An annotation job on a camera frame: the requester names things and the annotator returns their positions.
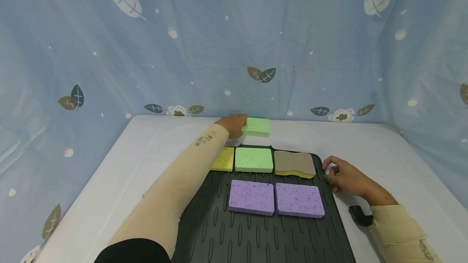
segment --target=sponge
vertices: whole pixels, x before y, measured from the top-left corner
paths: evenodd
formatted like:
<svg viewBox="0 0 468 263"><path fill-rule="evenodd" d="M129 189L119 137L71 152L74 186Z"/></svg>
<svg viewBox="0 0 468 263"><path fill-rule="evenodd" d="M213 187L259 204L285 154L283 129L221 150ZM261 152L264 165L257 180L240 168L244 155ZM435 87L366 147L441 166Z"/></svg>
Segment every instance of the sponge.
<svg viewBox="0 0 468 263"><path fill-rule="evenodd" d="M270 121L268 119L247 118L247 124L242 129L247 136L270 136Z"/></svg>
<svg viewBox="0 0 468 263"><path fill-rule="evenodd" d="M271 216L275 212L273 185L232 180L229 210Z"/></svg>
<svg viewBox="0 0 468 263"><path fill-rule="evenodd" d="M325 210L319 188L315 186L276 183L278 214L322 218Z"/></svg>
<svg viewBox="0 0 468 263"><path fill-rule="evenodd" d="M232 172L234 165L234 147L224 147L211 166L212 171Z"/></svg>
<svg viewBox="0 0 468 263"><path fill-rule="evenodd" d="M275 174L277 175L295 175L306 179L315 176L314 161L308 153L276 150L274 156Z"/></svg>
<svg viewBox="0 0 468 263"><path fill-rule="evenodd" d="M238 172L271 173L273 171L271 149L237 147L235 149L235 170Z"/></svg>

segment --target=rubber mat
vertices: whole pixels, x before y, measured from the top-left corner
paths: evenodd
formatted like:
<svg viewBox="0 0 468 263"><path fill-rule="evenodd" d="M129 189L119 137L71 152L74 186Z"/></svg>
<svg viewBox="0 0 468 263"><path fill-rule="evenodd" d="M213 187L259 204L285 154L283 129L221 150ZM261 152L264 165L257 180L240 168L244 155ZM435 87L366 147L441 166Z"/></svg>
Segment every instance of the rubber mat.
<svg viewBox="0 0 468 263"><path fill-rule="evenodd" d="M245 146L270 148L262 146ZM312 179L273 173L211 171L185 209L173 263L355 263L335 199L323 181L321 160L312 155ZM271 217L228 210L231 180L314 185L320 190L322 219Z"/></svg>

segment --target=fabric backdrop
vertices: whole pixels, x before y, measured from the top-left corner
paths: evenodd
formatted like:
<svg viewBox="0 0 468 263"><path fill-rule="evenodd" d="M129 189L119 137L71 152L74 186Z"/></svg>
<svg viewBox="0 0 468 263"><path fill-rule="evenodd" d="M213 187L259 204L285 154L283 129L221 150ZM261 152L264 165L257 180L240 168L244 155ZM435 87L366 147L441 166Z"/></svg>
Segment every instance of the fabric backdrop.
<svg viewBox="0 0 468 263"><path fill-rule="evenodd" d="M0 7L0 262L31 262L136 114L388 123L468 206L467 0Z"/></svg>

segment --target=white table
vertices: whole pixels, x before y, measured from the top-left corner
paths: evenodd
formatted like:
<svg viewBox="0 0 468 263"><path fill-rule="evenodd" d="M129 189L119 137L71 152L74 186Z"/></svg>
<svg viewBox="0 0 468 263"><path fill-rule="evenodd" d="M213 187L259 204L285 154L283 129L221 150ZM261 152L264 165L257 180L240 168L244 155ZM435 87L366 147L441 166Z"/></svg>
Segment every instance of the white table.
<svg viewBox="0 0 468 263"><path fill-rule="evenodd" d="M49 238L36 263L92 263L143 193L216 118L139 115L132 119ZM336 155L387 188L406 206L445 263L468 262L468 213L394 130L379 124L271 121L269 138L237 141L275 149ZM357 262L381 262L366 229L336 199Z"/></svg>

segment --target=gray and yellow sponge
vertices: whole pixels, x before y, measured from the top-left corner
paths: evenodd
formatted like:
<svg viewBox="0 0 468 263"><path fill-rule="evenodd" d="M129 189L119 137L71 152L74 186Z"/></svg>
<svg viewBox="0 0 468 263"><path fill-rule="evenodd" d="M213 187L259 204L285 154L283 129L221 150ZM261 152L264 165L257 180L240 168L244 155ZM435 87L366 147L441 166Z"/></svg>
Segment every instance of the gray and yellow sponge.
<svg viewBox="0 0 468 263"><path fill-rule="evenodd" d="M308 153L277 150L274 156L275 174L278 176L295 175L305 179L315 176L314 161Z"/></svg>

